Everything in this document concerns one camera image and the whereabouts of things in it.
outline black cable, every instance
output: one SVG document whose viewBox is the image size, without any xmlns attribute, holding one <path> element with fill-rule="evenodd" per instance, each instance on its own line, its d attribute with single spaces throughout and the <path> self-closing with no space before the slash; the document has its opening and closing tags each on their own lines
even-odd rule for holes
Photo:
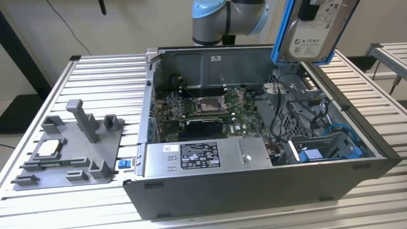
<svg viewBox="0 0 407 229">
<path fill-rule="evenodd" d="M 388 95 L 392 95 L 395 86 L 396 86 L 396 85 L 392 85 L 392 88 L 389 89 Z"/>
<path fill-rule="evenodd" d="M 325 112 L 322 113 L 322 115 L 314 116 L 313 119 L 310 120 L 310 122 L 309 122 L 310 130 L 313 130 L 312 125 L 313 125 L 313 123 L 316 123 L 316 120 L 317 120 L 318 118 L 322 120 L 324 117 L 326 116 L 326 114 L 328 114 L 328 107 L 329 107 L 329 104 L 331 104 L 332 101 L 333 101 L 333 100 L 329 100 L 329 101 L 326 102 L 326 104 L 325 104 Z"/>
<path fill-rule="evenodd" d="M 48 5 L 50 6 L 52 10 L 54 11 L 54 13 L 57 14 L 57 16 L 60 17 L 60 19 L 62 20 L 62 22 L 65 23 L 68 29 L 70 30 L 70 33 L 72 33 L 74 39 L 76 39 L 77 42 L 81 44 L 81 46 L 84 47 L 84 49 L 88 51 L 89 55 L 92 55 L 90 52 L 89 52 L 89 50 L 88 50 L 88 48 L 84 46 L 84 44 L 81 43 L 81 41 L 77 39 L 73 30 L 70 29 L 70 27 L 69 27 L 68 23 L 65 22 L 62 16 L 58 14 L 58 12 L 56 11 L 56 9 L 53 8 L 50 2 L 49 2 L 48 0 L 45 0 L 45 1 L 46 1 Z"/>
<path fill-rule="evenodd" d="M 280 78 L 282 75 L 286 75 L 286 74 L 292 74 L 292 73 L 284 73 L 281 74 L 277 78 L 276 78 L 276 86 L 277 86 L 277 105 L 274 107 L 274 112 L 273 112 L 273 118 L 272 118 L 272 121 L 270 121 L 270 124 L 269 124 L 269 132 L 270 132 L 270 135 L 274 137 L 274 139 L 280 142 L 284 142 L 286 143 L 286 141 L 284 139 L 280 138 L 278 135 L 276 135 L 273 133 L 273 130 L 272 130 L 272 127 L 273 127 L 273 124 L 274 124 L 274 121 L 277 119 L 277 116 L 278 116 L 278 112 L 280 112 L 280 106 L 281 106 L 281 90 L 280 90 L 280 86 L 278 86 L 278 81 L 280 81 Z"/>
<path fill-rule="evenodd" d="M 0 144 L 0 146 L 6 147 L 6 148 L 10 148 L 10 149 L 14 149 L 14 147 L 8 146 L 8 145 L 4 145 L 4 144 Z"/>
<path fill-rule="evenodd" d="M 376 72 L 377 72 L 380 63 L 381 63 L 381 62 L 377 63 L 377 66 L 376 66 L 376 69 L 375 69 L 373 76 L 371 77 L 371 80 L 372 80 L 372 81 L 375 81 L 375 76 L 376 76 Z"/>
</svg>

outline slotted metal surface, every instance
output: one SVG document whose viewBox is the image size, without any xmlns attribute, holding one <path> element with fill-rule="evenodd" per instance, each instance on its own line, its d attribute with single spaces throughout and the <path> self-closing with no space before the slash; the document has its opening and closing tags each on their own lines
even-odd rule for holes
<svg viewBox="0 0 407 229">
<path fill-rule="evenodd" d="M 62 114 L 70 120 L 72 116 L 61 111 L 62 103 L 80 95 L 84 101 L 90 101 L 85 107 L 88 112 L 101 115 L 118 113 L 126 121 L 125 133 L 121 139 L 118 158 L 129 158 L 136 154 L 136 133 L 138 121 L 138 103 L 142 97 L 141 83 L 144 70 L 142 57 L 92 57 L 73 63 L 68 69 L 66 79 L 58 84 L 61 87 L 49 100 L 49 109 L 44 112 Z M 0 227 L 9 228 L 357 228 L 381 229 L 405 228 L 407 225 L 407 116 L 405 110 L 395 103 L 385 92 L 355 69 L 340 52 L 329 65 L 321 69 L 332 79 L 351 102 L 365 118 L 393 146 L 403 162 L 380 178 L 361 182 L 356 188 L 337 202 L 324 202 L 301 206 L 264 209 L 249 212 L 218 214 L 164 221 L 145 221 L 140 219 L 126 194 L 120 187 L 120 171 L 114 181 L 104 185 L 53 188 L 32 191 L 8 191 L 9 181 L 18 171 L 18 164 L 26 159 L 26 153 L 34 147 L 34 139 L 40 129 L 32 129 L 33 135 L 26 137 L 26 144 L 18 144 L 16 152 L 8 162 L 10 172 L 5 169 L 1 176 L 6 179 L 1 185 L 0 197 Z"/>
<path fill-rule="evenodd" d="M 387 43 L 381 45 L 396 58 L 407 62 L 407 43 Z"/>
</svg>

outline cable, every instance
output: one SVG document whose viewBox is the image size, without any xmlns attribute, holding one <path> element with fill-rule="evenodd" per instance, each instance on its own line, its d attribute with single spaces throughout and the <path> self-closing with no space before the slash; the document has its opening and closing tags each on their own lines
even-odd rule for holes
<svg viewBox="0 0 407 229">
<path fill-rule="evenodd" d="M 310 122 L 309 122 L 310 130 L 313 130 L 312 124 L 316 123 L 317 118 L 324 119 L 324 117 L 326 116 L 326 114 L 328 114 L 328 107 L 329 107 L 329 104 L 331 104 L 332 101 L 333 101 L 333 100 L 329 100 L 329 101 L 326 102 L 326 104 L 325 104 L 325 112 L 322 113 L 322 115 L 314 116 L 313 119 L 310 120 Z"/>
<path fill-rule="evenodd" d="M 356 138 L 356 133 L 355 131 L 345 125 L 345 124 L 340 124 L 340 123 L 336 123 L 336 124 L 332 124 L 322 132 L 322 136 L 326 135 L 328 131 L 331 128 L 336 127 L 336 126 L 340 126 L 341 128 L 347 129 L 352 135 L 352 138 L 353 138 L 353 142 L 356 142 L 357 138 Z"/>
<path fill-rule="evenodd" d="M 270 133 L 270 135 L 274 137 L 274 139 L 276 139 L 277 141 L 281 141 L 281 142 L 284 142 L 284 143 L 286 143 L 286 141 L 285 141 L 284 139 L 281 139 L 280 136 L 276 135 L 276 134 L 273 133 L 272 127 L 273 127 L 274 121 L 276 121 L 276 119 L 277 119 L 278 112 L 280 112 L 280 106 L 281 106 L 281 90 L 280 90 L 280 86 L 278 86 L 278 81 L 280 81 L 281 76 L 282 76 L 282 75 L 286 75 L 286 74 L 292 74 L 292 73 L 284 73 L 284 74 L 281 74 L 281 75 L 276 78 L 276 81 L 274 81 L 276 86 L 277 86 L 277 105 L 276 105 L 276 107 L 274 107 L 273 118 L 272 118 L 272 121 L 270 121 L 270 124 L 269 124 L 269 133 Z"/>
<path fill-rule="evenodd" d="M 376 69 L 375 69 L 373 76 L 371 77 L 371 80 L 372 80 L 372 81 L 375 81 L 375 76 L 376 76 L 376 72 L 377 72 L 380 63 L 381 63 L 381 62 L 377 63 L 377 66 L 376 66 Z"/>
<path fill-rule="evenodd" d="M 14 147 L 8 146 L 8 145 L 4 145 L 4 144 L 0 144 L 0 146 L 6 147 L 6 148 L 10 148 L 10 149 L 14 149 Z"/>
<path fill-rule="evenodd" d="M 396 86 L 396 85 L 392 85 L 392 88 L 389 89 L 388 95 L 392 95 L 395 86 Z"/>
<path fill-rule="evenodd" d="M 84 46 L 84 44 L 81 43 L 81 41 L 77 39 L 73 30 L 70 29 L 70 27 L 69 27 L 68 23 L 65 22 L 62 16 L 58 14 L 58 12 L 56 11 L 56 9 L 53 8 L 50 2 L 49 2 L 48 0 L 45 0 L 45 1 L 46 1 L 48 5 L 50 6 L 52 10 L 54 11 L 54 13 L 57 14 L 57 16 L 60 17 L 60 19 L 62 20 L 62 22 L 65 23 L 68 29 L 70 30 L 70 33 L 72 33 L 74 39 L 76 39 L 77 42 L 81 44 L 81 46 L 84 47 L 84 49 L 88 51 L 89 55 L 92 55 L 90 52 L 89 52 L 89 50 L 88 50 L 88 48 Z"/>
</svg>

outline floor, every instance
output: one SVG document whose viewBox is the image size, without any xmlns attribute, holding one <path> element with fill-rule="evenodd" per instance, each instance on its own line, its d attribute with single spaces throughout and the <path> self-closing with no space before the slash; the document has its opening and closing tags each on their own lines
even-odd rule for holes
<svg viewBox="0 0 407 229">
<path fill-rule="evenodd" d="M 12 102 L 12 100 L 0 100 L 0 115 L 5 111 L 10 102 Z M 22 134 L 0 135 L 0 144 L 16 147 L 20 142 L 21 137 L 22 137 Z M 0 170 L 2 169 L 12 153 L 13 153 L 13 149 L 0 146 Z"/>
</svg>

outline metal table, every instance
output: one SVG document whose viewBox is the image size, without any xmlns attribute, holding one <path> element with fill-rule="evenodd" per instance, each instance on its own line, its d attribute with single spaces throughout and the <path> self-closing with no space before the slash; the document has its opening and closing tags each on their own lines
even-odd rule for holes
<svg viewBox="0 0 407 229">
<path fill-rule="evenodd" d="M 403 157 L 380 178 L 361 182 L 339 201 L 248 212 L 145 221 L 120 186 L 132 169 L 118 170 L 109 184 L 13 191 L 12 179 L 41 136 L 45 115 L 60 115 L 69 99 L 84 100 L 96 118 L 116 113 L 125 120 L 117 159 L 136 155 L 138 118 L 146 72 L 144 55 L 89 56 L 70 61 L 0 173 L 0 227 L 10 228 L 405 228 L 407 111 L 363 75 L 343 54 L 322 71 Z"/>
<path fill-rule="evenodd" d="M 373 56 L 399 77 L 407 80 L 407 43 L 371 44 L 367 56 Z"/>
</svg>

